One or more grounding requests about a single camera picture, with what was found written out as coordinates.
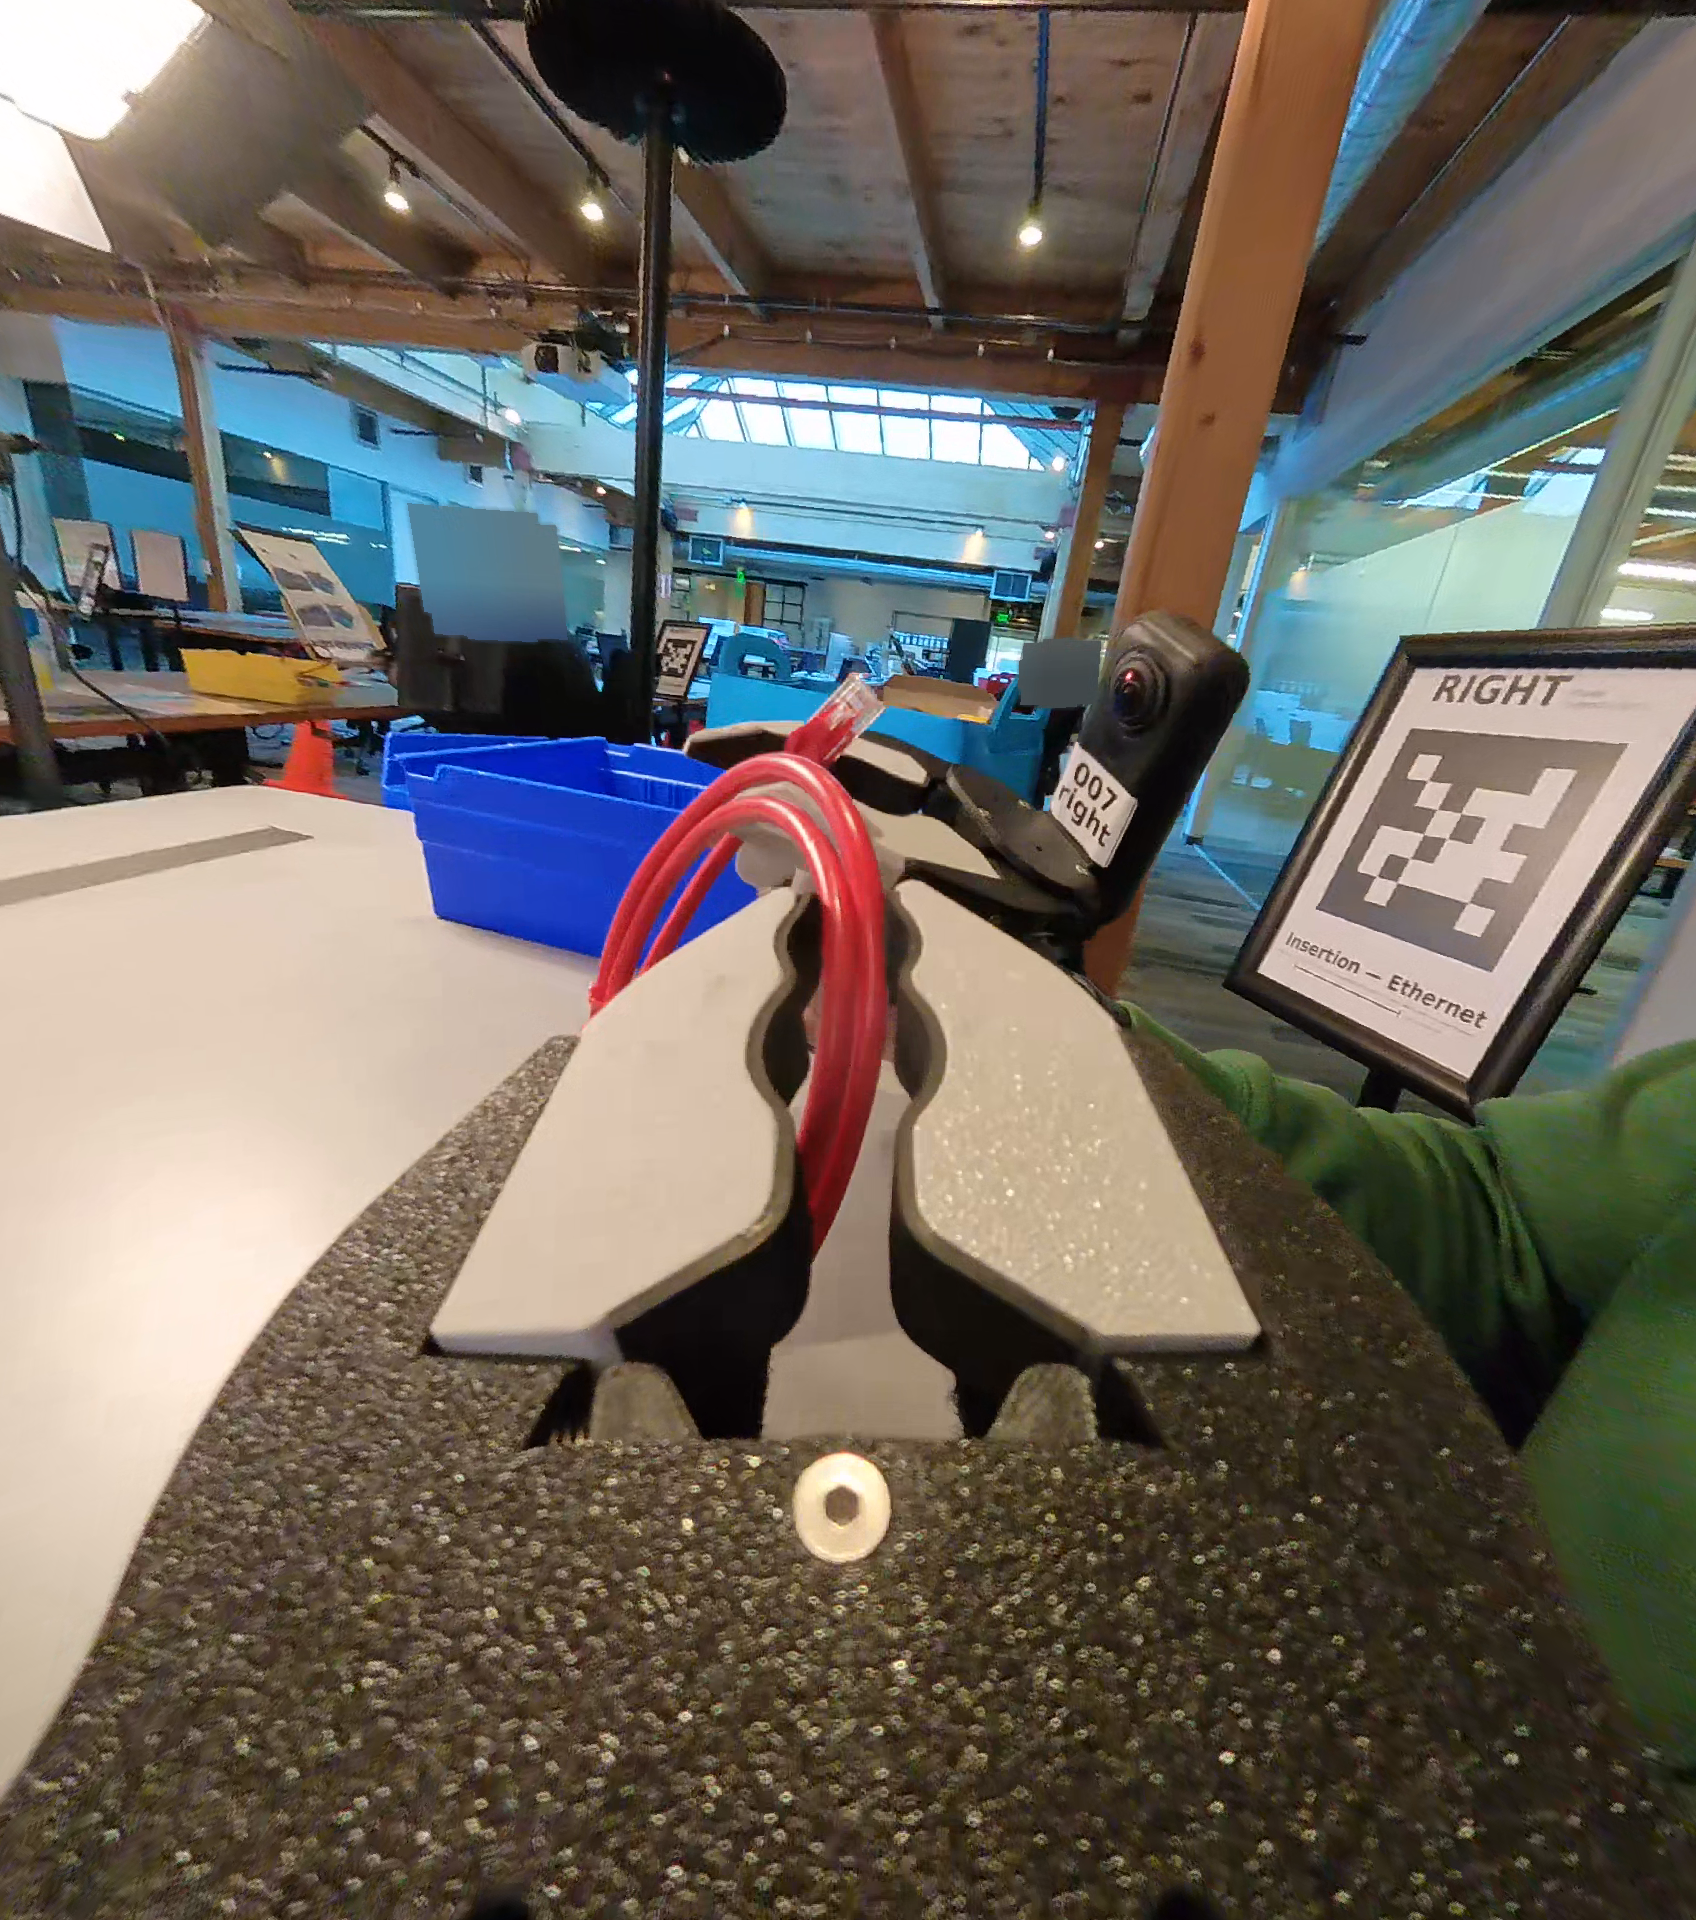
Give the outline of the bright ceiling light panel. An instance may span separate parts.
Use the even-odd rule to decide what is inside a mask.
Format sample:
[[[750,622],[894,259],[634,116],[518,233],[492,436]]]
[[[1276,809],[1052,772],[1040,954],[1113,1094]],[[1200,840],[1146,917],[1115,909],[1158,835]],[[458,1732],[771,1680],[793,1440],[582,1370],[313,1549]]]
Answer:
[[[0,2],[0,221],[110,252],[77,145],[122,133],[206,23],[199,2]]]

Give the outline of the white sign board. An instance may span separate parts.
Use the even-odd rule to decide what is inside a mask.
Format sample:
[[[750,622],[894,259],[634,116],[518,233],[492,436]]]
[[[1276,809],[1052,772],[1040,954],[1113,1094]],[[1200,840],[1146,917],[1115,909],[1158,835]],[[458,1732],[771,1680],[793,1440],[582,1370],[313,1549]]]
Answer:
[[[271,580],[311,659],[367,665],[384,650],[378,622],[357,605],[315,541],[260,526],[238,526],[237,536]]]

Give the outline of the black disc lamp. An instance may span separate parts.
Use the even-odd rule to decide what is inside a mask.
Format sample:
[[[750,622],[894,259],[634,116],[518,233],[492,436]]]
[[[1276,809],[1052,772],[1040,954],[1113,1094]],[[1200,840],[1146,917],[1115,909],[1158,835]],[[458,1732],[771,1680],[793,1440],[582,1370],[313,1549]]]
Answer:
[[[625,729],[652,744],[675,159],[764,155],[783,133],[787,83],[765,38],[726,2],[531,2],[524,38],[542,81],[575,116],[642,152]]]

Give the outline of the framed printed tag board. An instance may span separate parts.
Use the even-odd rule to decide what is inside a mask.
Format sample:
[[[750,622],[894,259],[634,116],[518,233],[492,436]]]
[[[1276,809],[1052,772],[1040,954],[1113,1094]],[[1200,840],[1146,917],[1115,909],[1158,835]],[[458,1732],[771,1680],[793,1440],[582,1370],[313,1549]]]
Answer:
[[[1472,1116],[1693,801],[1696,622],[1402,636],[1226,990]]]

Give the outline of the yellow box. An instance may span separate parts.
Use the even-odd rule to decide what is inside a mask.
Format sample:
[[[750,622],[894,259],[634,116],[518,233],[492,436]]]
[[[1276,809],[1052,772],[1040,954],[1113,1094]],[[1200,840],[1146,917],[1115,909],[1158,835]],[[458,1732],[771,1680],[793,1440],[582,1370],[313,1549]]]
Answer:
[[[269,650],[184,647],[184,674],[199,698],[251,707],[318,707],[346,692],[332,661]]]

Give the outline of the blue plastic bin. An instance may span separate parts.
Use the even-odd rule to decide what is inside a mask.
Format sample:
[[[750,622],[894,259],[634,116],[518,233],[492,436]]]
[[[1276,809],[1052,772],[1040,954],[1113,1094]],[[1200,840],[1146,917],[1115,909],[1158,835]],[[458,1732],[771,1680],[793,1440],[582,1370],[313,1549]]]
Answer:
[[[383,801],[411,814],[436,919],[582,958],[720,772],[605,739],[394,732]]]

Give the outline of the wooden work table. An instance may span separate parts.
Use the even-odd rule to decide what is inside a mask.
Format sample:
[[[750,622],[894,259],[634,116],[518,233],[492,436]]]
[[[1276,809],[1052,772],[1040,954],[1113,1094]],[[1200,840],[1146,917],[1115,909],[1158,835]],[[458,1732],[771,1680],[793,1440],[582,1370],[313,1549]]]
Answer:
[[[251,702],[189,688],[184,674],[94,672],[92,680],[53,687],[44,698],[44,724],[53,742],[141,739],[184,732],[284,729],[300,721],[388,724],[406,707],[389,687],[326,687],[306,706]],[[15,744],[15,727],[0,695],[0,747]]]

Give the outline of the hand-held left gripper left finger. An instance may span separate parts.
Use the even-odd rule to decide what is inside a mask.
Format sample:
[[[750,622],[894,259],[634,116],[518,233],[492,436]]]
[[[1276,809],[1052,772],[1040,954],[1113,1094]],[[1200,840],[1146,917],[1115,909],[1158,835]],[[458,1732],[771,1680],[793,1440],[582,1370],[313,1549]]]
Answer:
[[[761,894],[590,1019],[428,1340],[619,1363],[636,1319],[764,1248],[800,1153],[765,1037],[811,894]]]

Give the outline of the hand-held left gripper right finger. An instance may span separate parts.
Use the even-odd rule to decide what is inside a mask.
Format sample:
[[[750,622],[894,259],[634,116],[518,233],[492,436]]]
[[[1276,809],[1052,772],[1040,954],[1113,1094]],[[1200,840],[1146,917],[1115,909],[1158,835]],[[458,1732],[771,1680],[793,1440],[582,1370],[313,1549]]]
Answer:
[[[1122,1021],[909,879],[889,1297],[945,1366],[1244,1353],[1264,1327]]]

